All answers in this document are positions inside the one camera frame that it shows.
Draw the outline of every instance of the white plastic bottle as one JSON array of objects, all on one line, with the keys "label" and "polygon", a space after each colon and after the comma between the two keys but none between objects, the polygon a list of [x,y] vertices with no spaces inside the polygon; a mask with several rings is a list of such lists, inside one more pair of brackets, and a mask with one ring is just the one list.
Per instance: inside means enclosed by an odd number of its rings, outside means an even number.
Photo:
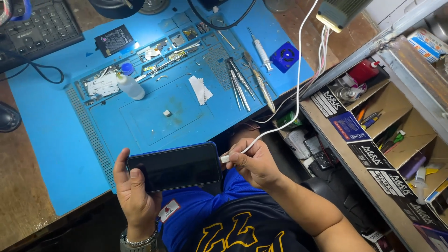
[{"label": "white plastic bottle", "polygon": [[145,97],[145,90],[134,78],[128,75],[116,74],[118,87],[134,100],[141,100]]}]

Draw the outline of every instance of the keyboard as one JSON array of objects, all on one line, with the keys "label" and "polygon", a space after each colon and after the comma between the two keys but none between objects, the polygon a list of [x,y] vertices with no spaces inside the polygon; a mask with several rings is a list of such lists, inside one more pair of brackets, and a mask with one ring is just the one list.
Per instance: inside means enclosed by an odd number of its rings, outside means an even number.
[{"label": "keyboard", "polygon": [[[33,8],[28,20],[4,24],[0,27],[0,48],[16,51],[35,60],[84,40],[81,30],[63,1],[31,0]],[[25,13],[25,7],[14,3],[13,16]],[[21,58],[5,55],[0,50],[0,73],[24,64]]]}]

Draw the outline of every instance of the small white cube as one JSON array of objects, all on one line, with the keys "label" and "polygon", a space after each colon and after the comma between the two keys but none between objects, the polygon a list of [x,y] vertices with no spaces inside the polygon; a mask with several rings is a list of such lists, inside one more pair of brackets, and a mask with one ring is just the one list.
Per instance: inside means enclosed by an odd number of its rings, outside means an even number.
[{"label": "small white cube", "polygon": [[168,110],[165,110],[164,115],[165,115],[166,117],[169,117],[169,116],[171,116],[172,114],[171,114],[171,112],[169,112]]}]

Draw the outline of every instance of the black phone screen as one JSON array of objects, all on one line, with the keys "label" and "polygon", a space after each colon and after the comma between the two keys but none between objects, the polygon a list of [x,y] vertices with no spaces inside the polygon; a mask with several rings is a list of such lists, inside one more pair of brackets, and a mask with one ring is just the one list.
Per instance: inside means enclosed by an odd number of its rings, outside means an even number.
[{"label": "black phone screen", "polygon": [[130,156],[127,166],[143,172],[146,192],[208,184],[222,178],[216,146],[211,142]]}]

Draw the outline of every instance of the wooden desk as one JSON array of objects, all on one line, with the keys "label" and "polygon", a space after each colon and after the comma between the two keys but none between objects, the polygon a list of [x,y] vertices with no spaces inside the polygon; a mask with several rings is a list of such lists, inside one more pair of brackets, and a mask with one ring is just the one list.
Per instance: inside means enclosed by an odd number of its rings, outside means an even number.
[{"label": "wooden desk", "polygon": [[[300,24],[311,7],[311,2],[297,2],[290,11],[274,14],[296,47]],[[87,0],[68,0],[68,3],[82,31],[110,21],[100,16]],[[302,32],[302,54],[314,70],[322,29],[322,24],[314,18],[316,12],[317,9]],[[377,29],[362,15],[342,33],[333,33],[329,39],[328,67],[339,63],[376,34]],[[0,83],[0,100],[16,107],[7,81]],[[79,214],[78,209],[64,216],[55,215],[25,123],[13,132],[0,133],[0,164],[0,251],[19,248],[63,226],[67,222],[65,217]]]}]

